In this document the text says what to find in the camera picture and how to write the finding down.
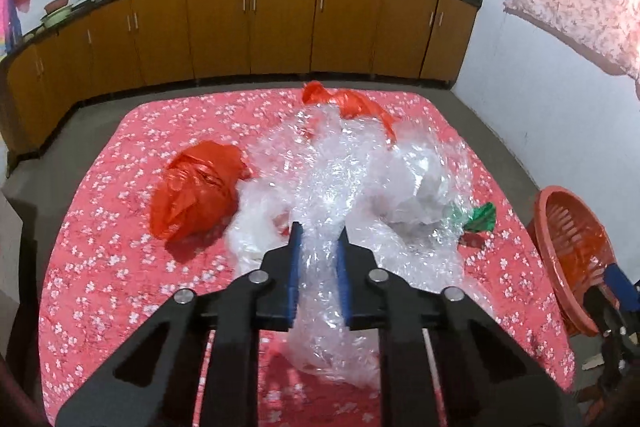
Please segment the small orange plastic bag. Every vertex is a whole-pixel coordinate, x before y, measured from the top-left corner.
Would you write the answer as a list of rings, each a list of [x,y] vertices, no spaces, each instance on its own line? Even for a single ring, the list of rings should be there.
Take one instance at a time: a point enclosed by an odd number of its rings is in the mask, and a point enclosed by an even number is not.
[[[377,119],[384,127],[387,140],[395,143],[396,133],[393,125],[395,119],[380,104],[364,94],[349,89],[326,90],[319,81],[307,83],[303,89],[302,101],[305,105],[333,105],[340,110],[343,119],[371,117]]]

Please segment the pink window curtain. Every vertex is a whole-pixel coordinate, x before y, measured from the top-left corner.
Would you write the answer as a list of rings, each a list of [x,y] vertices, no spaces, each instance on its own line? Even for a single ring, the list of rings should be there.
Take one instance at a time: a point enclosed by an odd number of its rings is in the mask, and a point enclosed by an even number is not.
[[[13,0],[1,0],[0,9],[0,52],[1,56],[5,56],[17,46],[17,41],[21,39],[22,26]]]

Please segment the red plastic trash basket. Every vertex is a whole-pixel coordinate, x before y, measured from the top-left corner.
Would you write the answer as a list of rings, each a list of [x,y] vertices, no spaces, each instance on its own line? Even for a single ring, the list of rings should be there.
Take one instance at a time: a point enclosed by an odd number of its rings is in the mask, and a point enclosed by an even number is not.
[[[536,196],[526,230],[547,270],[567,334],[597,336],[584,308],[585,293],[604,285],[604,270],[616,261],[602,223],[577,195],[550,185]]]

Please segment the stacked bowls on counter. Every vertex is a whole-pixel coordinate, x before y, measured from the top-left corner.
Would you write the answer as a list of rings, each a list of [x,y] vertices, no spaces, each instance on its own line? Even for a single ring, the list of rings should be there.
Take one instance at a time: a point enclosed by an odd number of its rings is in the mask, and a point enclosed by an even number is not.
[[[70,0],[53,0],[44,7],[44,17],[41,19],[42,26],[44,28],[50,28],[62,20],[72,12],[73,5]]]

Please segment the white translucent plastic bag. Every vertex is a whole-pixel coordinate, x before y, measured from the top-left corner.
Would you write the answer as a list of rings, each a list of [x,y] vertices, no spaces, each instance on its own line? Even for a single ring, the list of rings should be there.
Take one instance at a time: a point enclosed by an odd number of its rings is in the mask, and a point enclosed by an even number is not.
[[[290,234],[292,193],[265,179],[241,181],[239,208],[224,231],[238,277],[257,270],[267,251],[284,246]]]

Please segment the dark green foil wrapper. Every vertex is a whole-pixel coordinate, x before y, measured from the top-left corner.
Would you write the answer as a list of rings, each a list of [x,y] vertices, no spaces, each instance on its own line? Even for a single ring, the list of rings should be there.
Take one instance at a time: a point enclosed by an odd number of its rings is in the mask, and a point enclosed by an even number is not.
[[[449,213],[451,223],[469,233],[484,233],[495,230],[497,208],[493,202],[465,209],[452,205]]]

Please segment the clear bubble wrap sheet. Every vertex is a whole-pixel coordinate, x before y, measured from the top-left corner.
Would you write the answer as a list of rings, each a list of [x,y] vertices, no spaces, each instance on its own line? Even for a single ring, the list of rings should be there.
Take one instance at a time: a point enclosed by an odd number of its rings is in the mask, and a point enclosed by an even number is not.
[[[378,385],[378,337],[350,331],[338,302],[337,239],[424,291],[457,286],[492,303],[466,274],[452,205],[474,207],[468,153],[440,144],[423,122],[402,120],[390,143],[371,117],[343,119],[329,105],[299,109],[248,143],[252,179],[292,193],[290,225],[303,227],[299,300],[285,354],[296,369],[358,387]]]

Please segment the brown lower kitchen cabinets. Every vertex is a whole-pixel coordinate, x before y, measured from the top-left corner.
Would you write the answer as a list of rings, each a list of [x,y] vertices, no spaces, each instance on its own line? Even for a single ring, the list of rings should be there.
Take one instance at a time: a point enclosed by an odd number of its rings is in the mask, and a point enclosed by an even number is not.
[[[222,77],[457,81],[483,0],[113,0],[1,65],[1,135],[38,153],[95,98]]]

